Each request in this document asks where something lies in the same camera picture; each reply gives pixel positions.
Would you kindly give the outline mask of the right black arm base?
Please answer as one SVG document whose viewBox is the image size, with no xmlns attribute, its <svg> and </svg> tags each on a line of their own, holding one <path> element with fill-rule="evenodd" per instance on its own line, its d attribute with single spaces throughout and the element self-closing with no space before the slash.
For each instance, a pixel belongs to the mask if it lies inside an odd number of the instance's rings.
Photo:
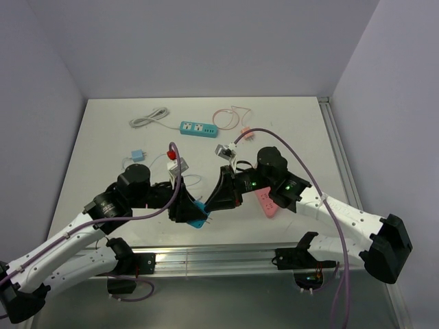
<svg viewBox="0 0 439 329">
<path fill-rule="evenodd" d="M 271 263 L 279 271 L 292 271 L 300 292 L 306 291 L 310 294 L 324 286 L 325 269 L 334 270 L 330 277 L 332 280 L 340 267 L 340 263 L 333 260 L 316 260 L 307 250 L 299 247 L 275 249 Z"/>
</svg>

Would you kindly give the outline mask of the light blue USB charger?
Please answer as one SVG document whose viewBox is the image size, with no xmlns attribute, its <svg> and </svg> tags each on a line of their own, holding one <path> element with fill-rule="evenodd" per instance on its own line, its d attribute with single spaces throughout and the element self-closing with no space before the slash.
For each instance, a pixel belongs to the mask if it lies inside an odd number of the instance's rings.
<svg viewBox="0 0 439 329">
<path fill-rule="evenodd" d="M 131 151 L 131 160 L 133 162 L 141 162 L 144 161 L 146 157 L 146 152 L 142 149 L 136 149 Z"/>
</svg>

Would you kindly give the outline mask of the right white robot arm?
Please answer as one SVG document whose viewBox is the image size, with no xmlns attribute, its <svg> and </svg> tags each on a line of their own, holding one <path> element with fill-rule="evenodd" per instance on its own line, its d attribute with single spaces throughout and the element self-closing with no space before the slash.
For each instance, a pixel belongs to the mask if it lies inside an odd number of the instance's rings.
<svg viewBox="0 0 439 329">
<path fill-rule="evenodd" d="M 217 185 L 205 203 L 206 212 L 240 206 L 243 194 L 270 188 L 270 199 L 280 208 L 341 230 L 329 238 L 308 232 L 297 250 L 298 262 L 312 267 L 318 261 L 364 266 L 374 278 L 394 284 L 413 250 L 403 220 L 393 214 L 373 215 L 318 191 L 315 185 L 289 172 L 287 160 L 276 147 L 263 147 L 255 167 L 237 171 L 235 145 L 218 145 L 215 153 L 227 160 Z"/>
</svg>

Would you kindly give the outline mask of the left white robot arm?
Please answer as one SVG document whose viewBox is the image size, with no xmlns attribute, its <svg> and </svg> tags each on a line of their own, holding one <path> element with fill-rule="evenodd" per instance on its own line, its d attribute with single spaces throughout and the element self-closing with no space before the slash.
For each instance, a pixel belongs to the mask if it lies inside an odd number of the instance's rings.
<svg viewBox="0 0 439 329">
<path fill-rule="evenodd" d="M 132 273 L 137 265 L 132 248 L 122 238 L 108 236 L 135 219 L 135 208 L 151 208 L 155 215 L 167 212 L 172 221 L 201 226 L 209 215 L 205 207 L 189 194 L 178 167 L 170 175 L 168 182 L 151 184 L 148 167 L 130 165 L 59 233 L 26 255 L 1 263 L 5 318 L 19 324 L 38 313 L 48 297 L 90 277 Z M 104 246 L 74 257 L 101 239 L 107 239 Z"/>
</svg>

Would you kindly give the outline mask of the blue square plug adapter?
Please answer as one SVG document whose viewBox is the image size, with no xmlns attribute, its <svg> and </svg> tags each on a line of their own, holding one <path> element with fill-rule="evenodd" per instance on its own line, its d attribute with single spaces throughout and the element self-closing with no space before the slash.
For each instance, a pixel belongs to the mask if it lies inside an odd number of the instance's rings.
<svg viewBox="0 0 439 329">
<path fill-rule="evenodd" d="M 204 219 L 198 219 L 193 221 L 188 221 L 187 224 L 195 229 L 200 229 L 209 218 L 210 212 L 205 211 L 205 204 L 199 200 L 195 200 L 194 204 L 202 211 L 202 213 L 206 216 Z"/>
</svg>

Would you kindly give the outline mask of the teal power strip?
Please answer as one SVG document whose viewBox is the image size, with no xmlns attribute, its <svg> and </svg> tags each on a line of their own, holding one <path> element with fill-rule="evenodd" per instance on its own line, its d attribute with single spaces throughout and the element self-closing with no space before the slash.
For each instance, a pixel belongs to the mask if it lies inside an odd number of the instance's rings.
<svg viewBox="0 0 439 329">
<path fill-rule="evenodd" d="M 218 135 L 218 127 L 216 125 L 191 121 L 182 121 L 179 131 L 182 135 L 204 138 L 216 138 Z"/>
</svg>

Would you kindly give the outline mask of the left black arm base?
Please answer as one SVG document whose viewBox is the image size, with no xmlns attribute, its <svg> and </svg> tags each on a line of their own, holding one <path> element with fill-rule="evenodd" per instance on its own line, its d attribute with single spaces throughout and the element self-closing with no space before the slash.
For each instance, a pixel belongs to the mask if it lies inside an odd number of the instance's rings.
<svg viewBox="0 0 439 329">
<path fill-rule="evenodd" d="M 129 295 L 137 288 L 134 280 L 115 278 L 114 276 L 129 276 L 140 278 L 140 275 L 154 273 L 156 264 L 155 253 L 134 253 L 125 260 L 120 260 L 116 267 L 109 272 L 111 277 L 107 279 L 107 292 L 111 295 Z"/>
</svg>

